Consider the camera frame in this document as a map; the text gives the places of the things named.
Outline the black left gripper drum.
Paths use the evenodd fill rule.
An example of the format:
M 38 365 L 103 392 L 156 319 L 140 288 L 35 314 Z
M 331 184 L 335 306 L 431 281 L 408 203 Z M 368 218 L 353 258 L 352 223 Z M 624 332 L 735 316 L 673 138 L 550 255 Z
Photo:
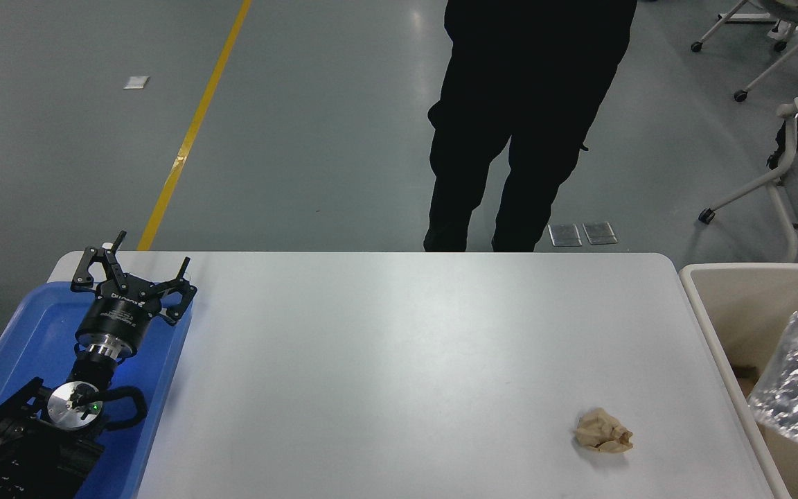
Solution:
M 76 342 L 86 349 L 101 345 L 110 351 L 138 351 L 152 320 L 162 315 L 166 297 L 164 282 L 126 272 L 111 272 L 98 283 L 88 272 L 79 272 L 75 291 L 94 294 L 76 331 Z

